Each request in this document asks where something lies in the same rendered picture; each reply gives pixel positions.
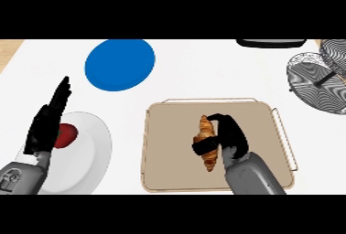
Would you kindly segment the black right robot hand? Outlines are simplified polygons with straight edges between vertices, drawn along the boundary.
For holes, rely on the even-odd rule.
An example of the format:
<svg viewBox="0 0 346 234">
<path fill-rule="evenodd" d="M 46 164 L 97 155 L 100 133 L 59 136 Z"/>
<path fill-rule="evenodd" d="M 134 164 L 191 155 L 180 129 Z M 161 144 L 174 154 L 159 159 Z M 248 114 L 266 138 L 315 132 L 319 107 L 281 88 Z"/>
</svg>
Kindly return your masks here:
<svg viewBox="0 0 346 234">
<path fill-rule="evenodd" d="M 220 113 L 207 117 L 208 121 L 217 121 L 217 135 L 207 137 L 198 143 L 192 144 L 196 155 L 204 155 L 222 146 L 223 149 L 235 147 L 233 159 L 241 158 L 248 152 L 248 144 L 242 129 L 229 115 Z"/>
</svg>

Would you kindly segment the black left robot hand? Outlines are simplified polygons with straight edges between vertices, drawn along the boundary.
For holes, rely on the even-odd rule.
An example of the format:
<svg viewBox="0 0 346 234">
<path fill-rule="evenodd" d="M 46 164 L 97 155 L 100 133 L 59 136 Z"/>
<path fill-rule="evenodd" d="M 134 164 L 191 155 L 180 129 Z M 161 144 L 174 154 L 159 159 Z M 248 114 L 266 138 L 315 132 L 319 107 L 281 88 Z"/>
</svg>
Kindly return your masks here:
<svg viewBox="0 0 346 234">
<path fill-rule="evenodd" d="M 49 104 L 44 104 L 34 117 L 23 145 L 23 154 L 50 152 L 57 137 L 60 116 L 71 96 L 69 77 L 60 81 Z"/>
</svg>

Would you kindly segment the golden brown croissant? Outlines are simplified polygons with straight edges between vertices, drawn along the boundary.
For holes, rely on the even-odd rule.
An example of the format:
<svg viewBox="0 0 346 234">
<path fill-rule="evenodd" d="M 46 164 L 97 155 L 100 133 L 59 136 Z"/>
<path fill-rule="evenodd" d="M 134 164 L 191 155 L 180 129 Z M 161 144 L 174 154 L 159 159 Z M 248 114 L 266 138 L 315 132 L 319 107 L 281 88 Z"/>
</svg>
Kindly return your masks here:
<svg viewBox="0 0 346 234">
<path fill-rule="evenodd" d="M 193 143 L 198 143 L 208 137 L 214 136 L 213 123 L 207 120 L 205 115 L 202 115 L 199 118 L 198 129 L 199 129 L 199 132 L 196 136 L 193 137 Z M 207 171 L 211 172 L 214 165 L 216 165 L 216 160 L 217 160 L 217 149 L 213 149 L 210 152 L 207 152 L 201 156 L 201 158 L 204 160 Z"/>
</svg>

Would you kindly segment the white plate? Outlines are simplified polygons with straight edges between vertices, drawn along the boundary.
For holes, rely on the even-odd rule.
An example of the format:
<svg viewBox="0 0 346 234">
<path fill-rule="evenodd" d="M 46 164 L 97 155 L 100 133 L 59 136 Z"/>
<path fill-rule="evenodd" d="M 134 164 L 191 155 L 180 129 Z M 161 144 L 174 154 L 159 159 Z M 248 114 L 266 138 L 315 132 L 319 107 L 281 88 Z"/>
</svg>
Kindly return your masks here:
<svg viewBox="0 0 346 234">
<path fill-rule="evenodd" d="M 102 119 L 87 112 L 71 112 L 62 123 L 77 128 L 77 138 L 62 149 L 54 149 L 41 195 L 91 194 L 106 172 L 112 139 Z"/>
</svg>

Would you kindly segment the blue round plate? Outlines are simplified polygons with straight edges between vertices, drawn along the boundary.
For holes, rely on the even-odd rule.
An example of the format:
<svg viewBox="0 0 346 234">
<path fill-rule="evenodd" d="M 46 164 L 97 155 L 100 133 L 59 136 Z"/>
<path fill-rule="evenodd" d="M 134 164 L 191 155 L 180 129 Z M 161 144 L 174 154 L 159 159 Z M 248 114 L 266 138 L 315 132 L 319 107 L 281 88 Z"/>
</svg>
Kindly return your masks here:
<svg viewBox="0 0 346 234">
<path fill-rule="evenodd" d="M 146 79 L 154 63 L 154 50 L 143 39 L 108 39 L 87 55 L 87 81 L 100 90 L 127 90 Z"/>
</svg>

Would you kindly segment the black appliance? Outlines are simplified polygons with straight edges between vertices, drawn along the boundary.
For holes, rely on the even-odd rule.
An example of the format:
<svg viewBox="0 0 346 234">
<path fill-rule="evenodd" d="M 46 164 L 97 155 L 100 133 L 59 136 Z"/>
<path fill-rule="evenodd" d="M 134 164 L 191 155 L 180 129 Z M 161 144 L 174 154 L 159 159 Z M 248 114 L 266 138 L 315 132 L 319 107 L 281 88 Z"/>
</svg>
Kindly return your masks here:
<svg viewBox="0 0 346 234">
<path fill-rule="evenodd" d="M 238 39 L 236 43 L 250 48 L 298 48 L 304 45 L 304 39 Z"/>
</svg>

